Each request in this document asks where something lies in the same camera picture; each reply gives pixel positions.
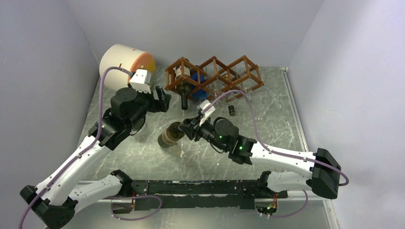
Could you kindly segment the olive wine bottle gold label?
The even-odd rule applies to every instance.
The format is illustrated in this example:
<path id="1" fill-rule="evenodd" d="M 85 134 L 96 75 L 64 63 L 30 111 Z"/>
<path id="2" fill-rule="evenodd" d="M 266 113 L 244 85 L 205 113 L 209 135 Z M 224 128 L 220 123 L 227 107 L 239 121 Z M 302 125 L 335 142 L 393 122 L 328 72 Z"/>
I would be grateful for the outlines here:
<path id="1" fill-rule="evenodd" d="M 181 140 L 185 133 L 179 129 L 180 122 L 170 124 L 159 136 L 158 144 L 162 148 L 168 148 Z"/>

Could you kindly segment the dark green wine bottle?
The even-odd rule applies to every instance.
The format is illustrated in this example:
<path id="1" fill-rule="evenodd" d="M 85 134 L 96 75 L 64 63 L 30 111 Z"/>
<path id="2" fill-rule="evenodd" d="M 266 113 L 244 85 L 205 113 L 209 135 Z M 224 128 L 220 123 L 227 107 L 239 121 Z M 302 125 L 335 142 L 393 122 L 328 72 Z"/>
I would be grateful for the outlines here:
<path id="1" fill-rule="evenodd" d="M 190 68 L 185 66 L 184 67 L 184 74 L 181 73 L 181 65 L 179 64 L 175 68 L 176 71 L 176 80 L 180 79 L 182 75 L 186 77 L 191 76 Z M 180 84 L 176 86 L 176 90 L 178 94 L 181 96 L 181 108 L 182 110 L 188 109 L 188 99 L 187 96 L 191 91 L 191 84 L 186 80 L 182 81 Z"/>

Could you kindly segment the brown wooden wine rack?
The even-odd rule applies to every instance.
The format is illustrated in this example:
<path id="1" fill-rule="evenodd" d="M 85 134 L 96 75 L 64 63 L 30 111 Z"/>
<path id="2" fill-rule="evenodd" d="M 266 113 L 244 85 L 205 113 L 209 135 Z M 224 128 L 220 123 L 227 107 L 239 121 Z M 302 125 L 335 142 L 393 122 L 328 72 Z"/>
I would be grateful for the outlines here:
<path id="1" fill-rule="evenodd" d="M 205 66 L 208 64 L 213 63 L 214 64 L 214 70 L 215 74 L 214 77 L 208 81 L 205 81 L 205 76 L 207 73 L 203 70 Z M 181 73 L 184 74 L 184 67 L 187 66 L 190 68 L 191 76 L 186 77 L 184 75 L 181 76 L 180 79 L 176 80 L 176 71 L 175 68 L 178 65 L 181 65 Z M 176 86 L 180 84 L 182 81 L 186 80 L 191 84 L 191 91 L 188 94 L 187 98 L 189 100 L 197 101 L 196 97 L 193 97 L 194 94 L 196 94 L 199 91 L 204 91 L 209 92 L 209 89 L 206 87 L 209 83 L 211 83 L 214 80 L 219 81 L 219 89 L 220 89 L 220 94 L 225 93 L 230 90 L 240 90 L 237 86 L 238 83 L 243 81 L 246 77 L 242 80 L 236 80 L 234 77 L 236 76 L 236 68 L 244 68 L 247 70 L 248 74 L 250 75 L 249 69 L 254 68 L 259 71 L 259 66 L 255 64 L 253 61 L 251 61 L 246 55 L 243 55 L 236 59 L 235 61 L 231 62 L 230 64 L 225 64 L 222 61 L 220 61 L 216 56 L 213 56 L 206 60 L 205 62 L 197 65 L 191 63 L 187 58 L 181 57 L 178 60 L 176 60 L 173 64 L 171 64 L 169 67 L 166 68 L 166 86 L 165 90 L 167 91 L 172 91 L 174 93 L 177 93 Z M 227 78 L 223 78 L 223 74 L 229 74 Z"/>

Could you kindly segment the clear bottle black gold cap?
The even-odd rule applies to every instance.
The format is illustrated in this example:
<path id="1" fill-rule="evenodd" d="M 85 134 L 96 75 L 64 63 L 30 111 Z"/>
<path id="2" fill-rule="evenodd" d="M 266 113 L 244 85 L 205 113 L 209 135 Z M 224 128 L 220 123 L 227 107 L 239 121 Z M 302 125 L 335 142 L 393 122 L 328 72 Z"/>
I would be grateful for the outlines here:
<path id="1" fill-rule="evenodd" d="M 222 75 L 223 78 L 227 78 L 228 76 L 230 76 L 230 75 L 227 74 L 227 73 L 225 73 L 225 74 Z M 236 80 L 238 80 L 238 79 L 240 79 L 241 77 L 240 77 L 240 75 L 237 74 L 234 78 L 235 78 Z M 228 104 L 228 111 L 229 111 L 229 115 L 230 115 L 230 116 L 235 116 L 235 114 L 236 114 L 234 105 L 232 105 L 232 103 L 231 103 L 231 102 L 233 101 L 233 99 L 235 99 L 235 97 L 233 96 L 233 94 L 237 94 L 237 93 L 229 93 L 229 94 L 227 94 L 227 96 L 226 96 L 227 104 Z"/>

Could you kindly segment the small clear glass bottle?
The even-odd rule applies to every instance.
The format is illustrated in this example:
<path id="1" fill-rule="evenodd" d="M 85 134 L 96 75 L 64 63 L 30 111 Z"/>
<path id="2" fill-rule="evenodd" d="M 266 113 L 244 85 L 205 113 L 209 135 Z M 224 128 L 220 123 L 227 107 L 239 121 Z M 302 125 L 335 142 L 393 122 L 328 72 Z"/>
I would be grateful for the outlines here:
<path id="1" fill-rule="evenodd" d="M 243 81 L 238 83 L 237 86 L 241 91 L 248 95 L 250 101 L 252 101 L 250 95 L 251 92 L 263 86 L 264 83 L 261 80 L 261 76 L 259 75 L 258 70 L 251 68 L 249 69 L 249 71 L 250 75 L 248 74 L 247 70 L 242 67 L 236 68 L 235 70 L 237 80 L 242 80 L 244 76 L 247 75 L 247 77 Z"/>

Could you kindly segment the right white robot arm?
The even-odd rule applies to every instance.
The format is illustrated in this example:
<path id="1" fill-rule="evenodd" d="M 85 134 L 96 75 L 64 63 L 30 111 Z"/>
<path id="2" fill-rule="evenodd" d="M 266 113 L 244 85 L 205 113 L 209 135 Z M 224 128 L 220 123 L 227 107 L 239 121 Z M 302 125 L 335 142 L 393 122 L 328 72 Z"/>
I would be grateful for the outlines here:
<path id="1" fill-rule="evenodd" d="M 349 179 L 328 150 L 318 148 L 316 152 L 300 152 L 267 145 L 259 137 L 255 118 L 252 119 L 254 139 L 241 135 L 239 128 L 224 117 L 211 123 L 215 104 L 230 93 L 232 90 L 212 102 L 203 101 L 197 107 L 196 117 L 175 122 L 167 130 L 195 142 L 203 139 L 218 153 L 227 153 L 228 158 L 237 164 L 280 168 L 282 172 L 265 172 L 265 179 L 257 188 L 262 197 L 290 190 L 309 190 L 326 199 L 338 197 L 339 187 L 347 185 Z M 341 177 L 345 179 L 343 184 L 340 183 Z"/>

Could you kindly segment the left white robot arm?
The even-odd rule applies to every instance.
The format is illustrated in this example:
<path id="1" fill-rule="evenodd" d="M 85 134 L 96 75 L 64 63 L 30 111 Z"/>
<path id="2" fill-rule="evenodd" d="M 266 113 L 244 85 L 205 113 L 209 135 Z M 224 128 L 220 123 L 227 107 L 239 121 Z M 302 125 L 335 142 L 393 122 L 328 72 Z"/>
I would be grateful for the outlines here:
<path id="1" fill-rule="evenodd" d="M 27 185 L 21 197 L 49 229 L 64 227 L 83 208 L 107 197 L 127 198 L 133 195 L 132 179 L 115 170 L 105 178 L 77 188 L 86 170 L 106 157 L 128 138 L 136 125 L 144 125 L 148 112 L 166 112 L 171 96 L 161 87 L 155 92 L 119 89 L 110 107 L 101 110 L 99 120 L 89 130 L 81 145 L 49 177 L 35 186 Z"/>

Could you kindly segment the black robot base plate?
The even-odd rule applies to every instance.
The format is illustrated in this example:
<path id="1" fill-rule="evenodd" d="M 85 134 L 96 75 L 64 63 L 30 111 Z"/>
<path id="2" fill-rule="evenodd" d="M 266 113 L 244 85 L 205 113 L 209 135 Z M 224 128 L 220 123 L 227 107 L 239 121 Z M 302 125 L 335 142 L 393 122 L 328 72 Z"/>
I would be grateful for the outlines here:
<path id="1" fill-rule="evenodd" d="M 286 191 L 273 192 L 267 183 L 256 180 L 133 180 L 116 194 L 120 198 L 143 197 L 134 210 L 162 208 L 255 209 L 255 200 L 287 198 Z"/>

